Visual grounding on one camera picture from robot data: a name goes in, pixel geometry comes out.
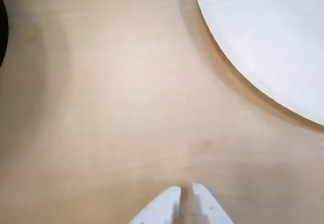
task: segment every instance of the light wood surface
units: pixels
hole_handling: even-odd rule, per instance
[[[322,222],[324,130],[237,73],[196,0],[4,1],[0,223],[127,223],[193,181],[235,224]]]

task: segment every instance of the white circular board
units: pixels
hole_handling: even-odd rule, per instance
[[[324,125],[324,0],[198,0],[232,64],[284,107]]]

